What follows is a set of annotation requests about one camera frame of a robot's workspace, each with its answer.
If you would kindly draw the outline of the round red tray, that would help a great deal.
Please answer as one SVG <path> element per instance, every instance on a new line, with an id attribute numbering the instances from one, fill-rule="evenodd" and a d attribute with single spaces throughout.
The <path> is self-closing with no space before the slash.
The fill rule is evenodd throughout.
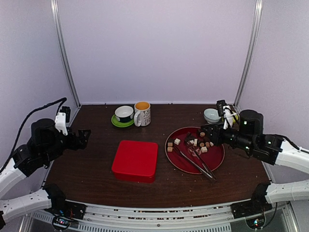
<path id="1" fill-rule="evenodd" d="M 174 150 L 172 152 L 167 151 L 168 143 L 173 143 L 174 146 L 174 140 L 176 138 L 181 140 L 179 147 L 186 155 L 188 154 L 188 150 L 185 147 L 185 141 L 189 141 L 193 145 L 194 139 L 198 139 L 197 146 L 193 146 L 212 172 L 218 169 L 218 167 L 220 167 L 220 165 L 223 163 L 225 158 L 224 147 L 222 145 L 211 145 L 209 139 L 206 136 L 200 136 L 200 133 L 201 131 L 199 127 L 184 127 L 175 130 L 167 137 L 165 141 L 165 153 L 168 160 L 177 169 L 189 174 L 201 174 L 198 169 L 196 169 L 186 159 L 179 156 Z"/>

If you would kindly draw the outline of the metal tongs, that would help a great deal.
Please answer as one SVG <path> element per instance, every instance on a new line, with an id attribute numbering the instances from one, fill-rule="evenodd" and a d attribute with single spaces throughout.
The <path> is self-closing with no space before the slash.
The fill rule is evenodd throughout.
<path id="1" fill-rule="evenodd" d="M 179 145 L 174 144 L 173 150 L 181 157 L 186 159 L 190 164 L 192 164 L 196 169 L 200 171 L 205 177 L 207 177 L 211 182 L 216 183 L 217 177 L 208 167 L 206 162 L 200 157 L 199 153 L 196 151 L 195 147 L 189 142 L 185 141 L 185 147 L 188 150 L 186 155 L 179 147 Z"/>

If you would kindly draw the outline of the red box lid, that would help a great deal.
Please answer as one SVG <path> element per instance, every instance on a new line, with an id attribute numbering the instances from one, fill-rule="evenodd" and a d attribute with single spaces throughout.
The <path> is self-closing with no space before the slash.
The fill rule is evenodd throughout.
<path id="1" fill-rule="evenodd" d="M 157 156 L 157 143 L 122 140 L 113 160 L 112 172 L 125 177 L 153 177 Z"/>

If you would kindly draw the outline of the red chocolate box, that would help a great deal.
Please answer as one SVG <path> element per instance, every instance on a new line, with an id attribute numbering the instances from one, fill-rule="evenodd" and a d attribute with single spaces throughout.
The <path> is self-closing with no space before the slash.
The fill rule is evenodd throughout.
<path id="1" fill-rule="evenodd" d="M 112 172 L 116 179 L 129 182 L 153 183 L 155 181 L 155 172 L 150 174 L 131 174 Z"/>

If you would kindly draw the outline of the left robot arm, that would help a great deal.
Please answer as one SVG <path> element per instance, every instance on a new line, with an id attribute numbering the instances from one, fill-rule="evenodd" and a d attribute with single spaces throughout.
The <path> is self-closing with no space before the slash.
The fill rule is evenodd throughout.
<path id="1" fill-rule="evenodd" d="M 21 180 L 30 177 L 41 167 L 63 155 L 65 150 L 85 149 L 91 130 L 79 130 L 74 133 L 70 128 L 58 130 L 52 119 L 43 118 L 31 124 L 31 137 L 18 147 L 10 157 L 8 164 L 0 170 L 0 195 L 4 196 Z M 22 215 L 51 209 L 58 214 L 66 214 L 70 207 L 66 196 L 56 184 L 47 185 L 38 191 L 0 202 L 0 225 Z"/>

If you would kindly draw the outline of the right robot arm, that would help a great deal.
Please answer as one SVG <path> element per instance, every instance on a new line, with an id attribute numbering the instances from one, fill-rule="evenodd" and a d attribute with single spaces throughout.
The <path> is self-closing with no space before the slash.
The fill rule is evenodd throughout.
<path id="1" fill-rule="evenodd" d="M 239 119 L 238 129 L 225 128 L 222 123 L 217 123 L 203 125 L 201 131 L 214 145 L 228 144 L 265 163 L 309 172 L 309 151 L 297 146 L 286 136 L 264 134 L 264 117 L 261 113 L 243 110 Z M 256 187 L 247 208 L 256 214 L 267 204 L 308 198 L 308 180 L 285 184 L 264 183 Z"/>

